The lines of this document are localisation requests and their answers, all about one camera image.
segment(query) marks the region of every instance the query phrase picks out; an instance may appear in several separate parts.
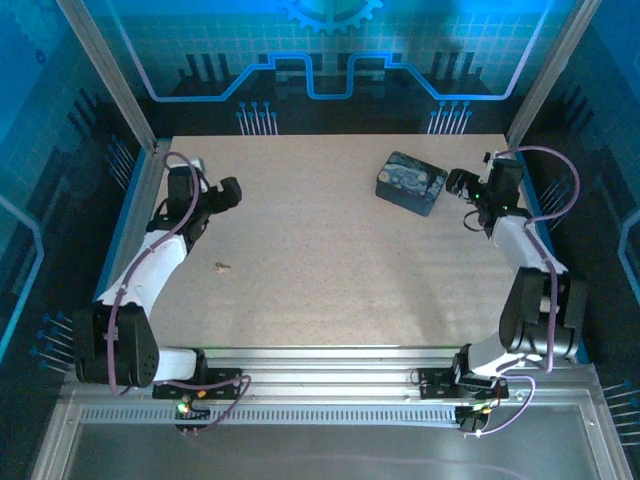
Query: blue wall panel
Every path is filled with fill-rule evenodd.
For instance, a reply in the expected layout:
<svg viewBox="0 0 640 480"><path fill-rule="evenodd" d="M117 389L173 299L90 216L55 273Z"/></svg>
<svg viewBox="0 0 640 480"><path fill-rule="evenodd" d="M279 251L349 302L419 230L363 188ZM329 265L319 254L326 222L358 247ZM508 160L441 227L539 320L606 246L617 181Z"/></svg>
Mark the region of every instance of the blue wall panel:
<svg viewBox="0 0 640 480"><path fill-rule="evenodd" d="M0 194L37 222L45 253L16 309L36 249L0 207L0 478L9 479L29 477L62 381L49 367L64 364L30 355L46 348L38 330L53 333L43 315L92 301L127 180L109 147L123 142L134 156L139 147L54 1L0 0L0 32Z"/></svg>
<svg viewBox="0 0 640 480"><path fill-rule="evenodd" d="M238 103L252 100L277 107L282 133L381 131L368 118L387 133L435 133L428 125L440 101L474 102L465 133L502 132L573 7L568 0L236 3L90 2L138 98L152 99L155 118L174 118L154 123L159 135L240 134ZM336 123L343 109L361 114Z"/></svg>

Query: aluminum frame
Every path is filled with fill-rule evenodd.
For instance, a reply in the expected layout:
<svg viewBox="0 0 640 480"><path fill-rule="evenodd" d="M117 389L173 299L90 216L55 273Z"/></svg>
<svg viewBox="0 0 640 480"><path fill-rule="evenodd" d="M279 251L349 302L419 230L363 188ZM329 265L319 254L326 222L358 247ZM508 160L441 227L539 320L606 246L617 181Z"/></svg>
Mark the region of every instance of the aluminum frame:
<svg viewBox="0 0 640 480"><path fill-rule="evenodd" d="M157 140L120 67L82 0L57 0L76 37L118 105L140 146L153 152Z"/></svg>
<svg viewBox="0 0 640 480"><path fill-rule="evenodd" d="M282 410L283 405L311 409L326 408L327 405L349 406L356 410L375 405L389 411L406 411L408 406L429 409L459 405L463 402L420 400L418 387L410 381L411 373L417 367L449 366L455 352L456 349L402 347L206 351L210 365L239 367L250 374L254 381L241 405L256 406L266 411ZM538 382L533 405L575 406L579 409L601 478L633 478L593 365L561 364L552 375L536 370L527 370L527 373ZM67 464L72 460L72 447L79 431L77 427L83 422L84 410L95 410L96 407L107 411L114 407L175 408L173 401L153 400L150 388L136 389L124 397L112 397L106 386L79 383L72 372L67 380L40 450L33 479L64 478ZM521 404L528 390L526 382L512 381L512 395L507 405ZM210 402L212 407L226 403ZM92 419L90 423L100 423L100 420ZM105 416L104 423L114 423L113 417ZM115 423L141 422L133 415L121 415ZM144 423L154 421L147 419ZM167 421L159 418L157 423Z"/></svg>
<svg viewBox="0 0 640 480"><path fill-rule="evenodd" d="M547 99L549 92L567 66L569 58L591 23L591 19L598 10L601 1L577 1L577 5L569 14L562 31L547 55L544 65L509 127L506 136L510 148L516 148L522 142L527 130L531 127L540 108L542 108Z"/></svg>

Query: grid pattern wall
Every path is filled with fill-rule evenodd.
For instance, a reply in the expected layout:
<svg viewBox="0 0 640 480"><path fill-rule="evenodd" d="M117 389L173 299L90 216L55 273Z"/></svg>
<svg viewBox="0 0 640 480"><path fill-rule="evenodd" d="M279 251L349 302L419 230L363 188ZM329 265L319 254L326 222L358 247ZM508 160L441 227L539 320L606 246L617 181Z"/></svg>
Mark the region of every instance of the grid pattern wall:
<svg viewBox="0 0 640 480"><path fill-rule="evenodd" d="M301 28L286 14L261 15L180 15L123 17L124 28L140 57L156 93L169 95L180 81L180 70L189 65L186 55L196 56L201 71L202 54L226 57L229 72L240 74L247 66L258 63L258 55L271 52L304 52L322 55L322 67L316 74L342 75L338 55L361 51L392 51L403 61L413 63L423 73L431 72L438 53L474 53L471 72L479 72L482 83L491 93L501 94L507 88L525 47L540 20L539 14L476 14L442 16L428 13L377 14L349 27L346 33L333 35L314 33ZM526 92L564 15L551 15L518 84ZM98 25L121 64L131 63L122 38L109 18L98 18ZM445 74L446 62L440 65L436 78ZM458 61L454 78L461 74ZM131 76L134 87L139 80Z"/></svg>
<svg viewBox="0 0 640 480"><path fill-rule="evenodd" d="M83 88L95 94L108 92L81 45L69 30L51 61L44 66L20 113L0 142L0 187L3 195L25 208L54 149L72 152L78 148L80 131L68 114ZM85 109L90 119L90 109ZM17 222L0 209L0 256Z"/></svg>

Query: circuit pattern graphic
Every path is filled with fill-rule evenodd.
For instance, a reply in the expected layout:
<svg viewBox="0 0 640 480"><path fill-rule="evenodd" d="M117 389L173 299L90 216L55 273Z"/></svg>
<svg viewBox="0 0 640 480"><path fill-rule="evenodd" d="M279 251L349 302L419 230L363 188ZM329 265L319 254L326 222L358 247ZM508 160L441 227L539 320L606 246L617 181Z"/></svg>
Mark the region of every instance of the circuit pattern graphic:
<svg viewBox="0 0 640 480"><path fill-rule="evenodd" d="M524 69L529 56L540 36L540 32L543 26L546 24L550 6L553 3L553 0L547 5L546 9L543 11L540 16L532 34L527 42L527 45L522 52L522 56L516 65L516 68L513 72L513 75L509 81L509 84L504 91L504 93L499 94L472 94L472 93L440 93L436 90L436 88L429 82L427 78L425 78L422 73L418 70L418 68L411 62L403 62L397 61L394 58L394 53L392 51L368 51L368 52L357 52L350 55L347 61L346 68L346 89L344 93L318 93L315 89L315 78L314 71L312 65L312 58L307 53L301 52L271 52L266 55L267 61L266 63L251 63L249 64L244 71L242 71L233 82L219 95L174 95L174 96L162 96L158 95L151 83L151 79L147 74L140 57L138 56L133 43L131 42L131 38L129 37L124 25L122 23L121 18L116 12L113 3L107 2L111 15L113 17L116 29L120 33L122 40L133 60L133 63L140 74L140 78L142 83L145 86L149 96L156 102L159 103L190 103L190 102L224 102L226 101L239 87L244 83L244 81L254 72L261 71L269 71L269 70L277 70L276 63L279 60L298 60L304 62L305 68L305 77L306 77L306 90L309 98L313 100L348 100L351 98L354 92L354 80L355 80L355 64L358 60L361 59L382 59L384 60L384 69L389 70L405 70L418 84L431 95L434 100L458 100L458 101L502 101L506 100L513 93L516 83L520 78L522 70Z"/></svg>
<svg viewBox="0 0 640 480"><path fill-rule="evenodd" d="M324 31L347 33L349 27L359 28L362 20L373 18L373 9L382 7L381 0L280 0L289 20L297 20L300 28L311 27L315 33Z"/></svg>

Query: black wire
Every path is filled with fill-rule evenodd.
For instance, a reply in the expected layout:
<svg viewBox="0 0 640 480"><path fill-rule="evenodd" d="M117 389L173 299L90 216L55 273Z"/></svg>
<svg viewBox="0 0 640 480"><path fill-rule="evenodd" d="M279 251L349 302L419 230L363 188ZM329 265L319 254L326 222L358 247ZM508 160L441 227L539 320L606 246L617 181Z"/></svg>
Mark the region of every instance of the black wire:
<svg viewBox="0 0 640 480"><path fill-rule="evenodd" d="M473 215L474 213L478 213L478 210L471 210L469 213L467 213L464 218L462 219L462 225L464 225L464 228L466 228L467 230L477 233L477 232L484 232L484 228L473 228L470 227L469 225L467 225L467 218L469 218L471 215Z"/></svg>
<svg viewBox="0 0 640 480"><path fill-rule="evenodd" d="M160 212L162 211L162 208L167 204L168 200L168 198L165 198L162 202L160 202L160 205L158 205L158 208L156 208L156 211L153 214L153 218L158 218L160 216Z"/></svg>
<svg viewBox="0 0 640 480"><path fill-rule="evenodd" d="M417 371L418 369L414 368L413 370L411 370L411 373L409 374L409 381L411 382L412 385L415 385L416 387L420 385L420 383L413 381L413 374L416 373Z"/></svg>

